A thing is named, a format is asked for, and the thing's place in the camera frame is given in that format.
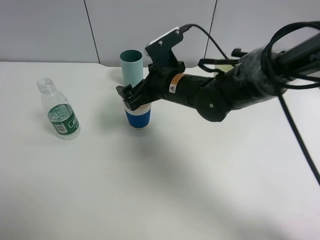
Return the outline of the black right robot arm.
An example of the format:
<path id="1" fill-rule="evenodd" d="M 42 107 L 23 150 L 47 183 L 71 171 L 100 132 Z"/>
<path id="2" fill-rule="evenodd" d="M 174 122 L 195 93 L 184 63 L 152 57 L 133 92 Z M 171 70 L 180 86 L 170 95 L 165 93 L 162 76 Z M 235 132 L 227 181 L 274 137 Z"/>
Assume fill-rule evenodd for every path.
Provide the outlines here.
<path id="1" fill-rule="evenodd" d="M 267 46 L 251 52 L 234 49 L 231 59 L 201 59 L 199 66 L 233 66 L 231 70 L 213 69 L 215 76 L 185 73 L 185 64 L 178 61 L 172 47 L 182 40 L 170 33 L 163 45 L 153 43 L 146 48 L 152 62 L 148 75 L 138 84 L 117 86 L 117 93 L 132 111 L 166 100 L 197 110 L 210 122 L 221 122 L 233 110 L 239 110 L 281 96 L 293 89 L 292 81 L 306 79 L 311 88 L 320 80 L 314 73 L 320 69 L 320 37 L 315 35 L 297 46 L 279 53 Z"/>

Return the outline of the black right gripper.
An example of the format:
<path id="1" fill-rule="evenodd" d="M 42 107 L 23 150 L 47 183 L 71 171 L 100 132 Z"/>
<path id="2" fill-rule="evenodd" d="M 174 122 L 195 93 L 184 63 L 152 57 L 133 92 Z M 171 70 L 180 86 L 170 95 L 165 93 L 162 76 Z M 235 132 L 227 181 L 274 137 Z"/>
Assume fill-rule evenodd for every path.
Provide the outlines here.
<path id="1" fill-rule="evenodd" d="M 156 65 L 148 65 L 148 75 L 136 86 L 118 85 L 115 89 L 122 98 L 125 106 L 130 110 L 137 110 L 139 107 L 157 100 L 166 100 L 173 103 L 186 103 L 187 98 L 182 94 L 169 92 L 170 84 L 177 74 L 185 71 L 184 62 L 179 61 L 177 67 L 156 69 Z"/>

